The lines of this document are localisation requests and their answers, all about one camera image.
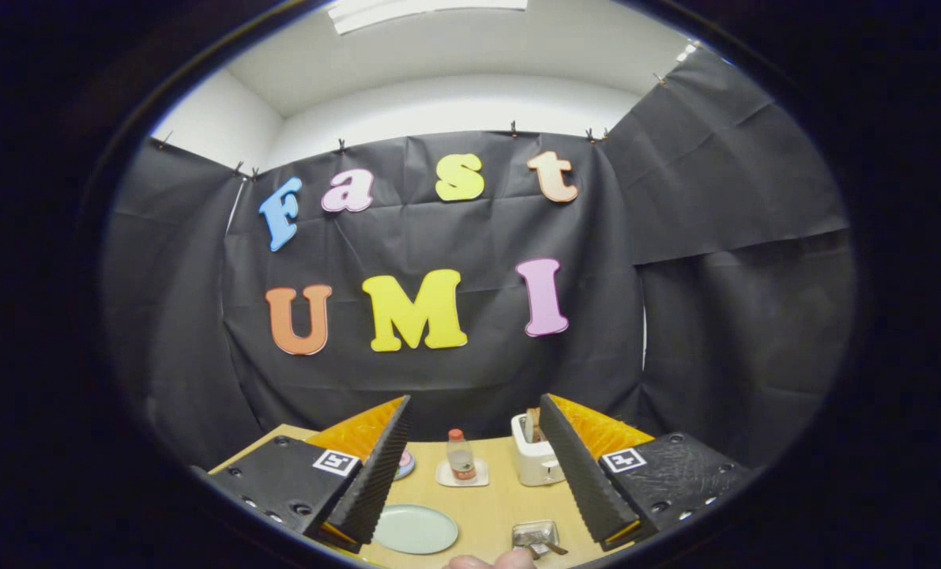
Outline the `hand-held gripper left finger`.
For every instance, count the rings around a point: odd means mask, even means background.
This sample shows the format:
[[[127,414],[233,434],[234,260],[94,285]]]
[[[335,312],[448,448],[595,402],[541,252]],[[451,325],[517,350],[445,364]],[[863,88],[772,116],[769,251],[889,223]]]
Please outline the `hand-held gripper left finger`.
[[[372,541],[410,425],[405,395],[322,431],[282,424],[194,474],[273,526],[357,554]]]

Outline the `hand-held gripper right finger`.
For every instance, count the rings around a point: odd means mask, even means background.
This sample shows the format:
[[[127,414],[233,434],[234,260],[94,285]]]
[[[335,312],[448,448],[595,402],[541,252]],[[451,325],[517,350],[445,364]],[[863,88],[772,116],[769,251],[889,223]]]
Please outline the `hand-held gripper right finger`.
[[[687,433],[647,435],[553,394],[540,409],[582,521],[606,552],[688,525],[753,473]]]

